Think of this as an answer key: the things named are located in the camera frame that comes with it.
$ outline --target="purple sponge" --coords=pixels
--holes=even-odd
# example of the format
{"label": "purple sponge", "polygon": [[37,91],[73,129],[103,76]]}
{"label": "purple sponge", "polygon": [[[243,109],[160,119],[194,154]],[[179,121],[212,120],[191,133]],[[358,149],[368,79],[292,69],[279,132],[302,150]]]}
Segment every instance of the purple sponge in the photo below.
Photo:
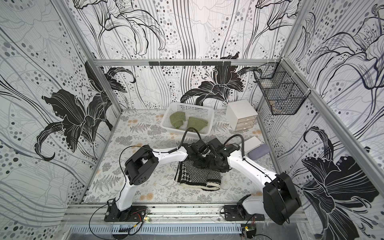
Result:
{"label": "purple sponge", "polygon": [[266,155],[270,151],[271,151],[271,149],[269,148],[268,145],[262,144],[262,145],[258,146],[257,148],[251,150],[248,153],[248,157],[255,161],[255,160],[261,158],[262,156]]}

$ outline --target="white small drawer unit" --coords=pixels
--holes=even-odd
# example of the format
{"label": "white small drawer unit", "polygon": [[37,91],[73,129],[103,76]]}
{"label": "white small drawer unit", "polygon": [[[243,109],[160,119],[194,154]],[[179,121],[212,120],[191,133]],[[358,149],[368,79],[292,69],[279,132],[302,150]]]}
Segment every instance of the white small drawer unit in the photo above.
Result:
{"label": "white small drawer unit", "polygon": [[252,128],[258,113],[247,100],[229,103],[225,117],[232,129],[237,132]]}

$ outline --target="metal wire rack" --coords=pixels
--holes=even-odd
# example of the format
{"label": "metal wire rack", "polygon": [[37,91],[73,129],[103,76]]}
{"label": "metal wire rack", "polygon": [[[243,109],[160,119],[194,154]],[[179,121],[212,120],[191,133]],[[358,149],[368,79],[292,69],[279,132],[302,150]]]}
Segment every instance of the metal wire rack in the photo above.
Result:
{"label": "metal wire rack", "polygon": [[280,64],[262,66],[262,74],[253,72],[272,115],[294,115],[306,99],[292,77]]}

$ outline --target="floral tablecloth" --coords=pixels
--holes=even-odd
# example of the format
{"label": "floral tablecloth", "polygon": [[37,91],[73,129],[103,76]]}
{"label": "floral tablecloth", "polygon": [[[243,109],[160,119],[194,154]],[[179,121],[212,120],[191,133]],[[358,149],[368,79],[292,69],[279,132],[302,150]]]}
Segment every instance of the floral tablecloth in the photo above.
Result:
{"label": "floral tablecloth", "polygon": [[[124,184],[124,177],[119,167],[119,155],[127,146],[148,144],[152,148],[169,148],[180,143],[181,135],[168,133],[160,127],[164,113],[164,109],[127,110],[122,113],[83,203],[105,203],[108,199],[119,195]],[[256,136],[264,142],[258,123],[255,123],[253,128],[236,133],[242,134],[245,140]],[[225,119],[225,109],[216,109],[211,135],[203,140],[208,142],[217,137],[221,142],[224,142],[233,134],[233,130]],[[195,139],[186,137],[185,142],[193,141]],[[239,144],[241,141],[239,138],[234,138],[231,142]],[[137,147],[125,150],[121,158],[123,167],[125,161],[137,150]],[[258,159],[257,162],[267,169],[274,170],[269,154]],[[208,192],[186,186],[182,187],[174,181],[177,165],[178,162],[173,162],[158,166],[150,179],[138,187],[133,201],[135,203],[237,202],[244,195],[261,190],[235,169],[222,174],[222,188],[218,191]]]}

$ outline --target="green knit fabric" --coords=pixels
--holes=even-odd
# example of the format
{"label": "green knit fabric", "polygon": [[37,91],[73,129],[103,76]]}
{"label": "green knit fabric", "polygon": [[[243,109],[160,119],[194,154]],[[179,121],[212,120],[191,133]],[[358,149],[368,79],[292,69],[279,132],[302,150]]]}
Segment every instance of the green knit fabric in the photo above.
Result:
{"label": "green knit fabric", "polygon": [[204,119],[195,118],[195,117],[189,117],[188,119],[187,128],[193,127],[200,132],[206,126],[208,126],[208,122]]}
{"label": "green knit fabric", "polygon": [[185,121],[185,112],[175,112],[169,117],[170,123],[176,129],[179,129]]}

